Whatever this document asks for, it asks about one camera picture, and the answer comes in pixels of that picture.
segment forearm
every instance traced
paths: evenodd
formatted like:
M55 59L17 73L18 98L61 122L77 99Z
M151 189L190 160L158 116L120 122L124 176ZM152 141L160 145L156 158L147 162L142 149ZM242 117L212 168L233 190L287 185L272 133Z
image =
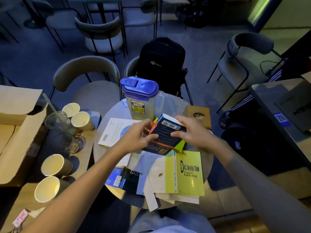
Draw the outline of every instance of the forearm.
M23 232L76 232L113 168L123 156L117 146L111 147Z
M220 144L214 153L271 232L311 231L311 211L300 201L268 180L227 143Z

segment white paper cup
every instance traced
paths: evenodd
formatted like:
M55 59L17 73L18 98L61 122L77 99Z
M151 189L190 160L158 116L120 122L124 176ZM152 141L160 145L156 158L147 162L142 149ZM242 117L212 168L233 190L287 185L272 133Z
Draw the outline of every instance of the white paper cup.
M49 176L43 179L35 189L35 199L40 203L48 202L58 196L70 185L69 182Z
M67 114L68 118L71 118L80 111L80 105L78 105L77 103L70 103L68 105L65 105L62 111Z
M47 157L41 165L41 172L44 176L63 176L71 170L72 163L60 154Z
M71 118L71 124L77 128L80 128L82 131L91 131L94 128L90 115L84 111L76 113Z

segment black bag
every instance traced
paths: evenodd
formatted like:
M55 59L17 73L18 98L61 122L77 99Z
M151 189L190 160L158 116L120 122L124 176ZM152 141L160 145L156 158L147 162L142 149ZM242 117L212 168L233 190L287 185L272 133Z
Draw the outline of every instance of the black bag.
M185 49L169 38L156 38L145 44L140 52L137 76L156 81L159 90L181 97L187 69L182 70Z

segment barcode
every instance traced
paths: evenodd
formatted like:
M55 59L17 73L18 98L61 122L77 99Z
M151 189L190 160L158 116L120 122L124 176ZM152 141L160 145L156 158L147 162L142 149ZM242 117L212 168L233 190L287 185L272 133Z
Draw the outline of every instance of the barcode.
M274 117L276 117L280 123L287 122L287 119L283 116L283 114L275 114Z
M171 124L171 123L169 123L169 122L167 122L165 120L162 122L162 124L165 125L165 126L171 127L171 128L173 128L175 130L179 130L180 129L180 127L175 126L174 124Z
M106 135L104 136L103 141L105 141L105 140L107 139L107 137L108 137L108 134L106 134Z
M115 180L115 182L114 182L114 186L119 186L119 183L120 183L120 181Z

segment backpack logo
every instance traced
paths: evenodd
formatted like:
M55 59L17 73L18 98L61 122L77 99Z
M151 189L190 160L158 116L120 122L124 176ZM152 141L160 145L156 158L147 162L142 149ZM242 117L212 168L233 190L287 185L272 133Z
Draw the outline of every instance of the backpack logo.
M161 65L158 65L156 62L154 62L154 61L150 61L150 64L152 64L152 65L157 65L157 66L160 66L160 67L162 67Z

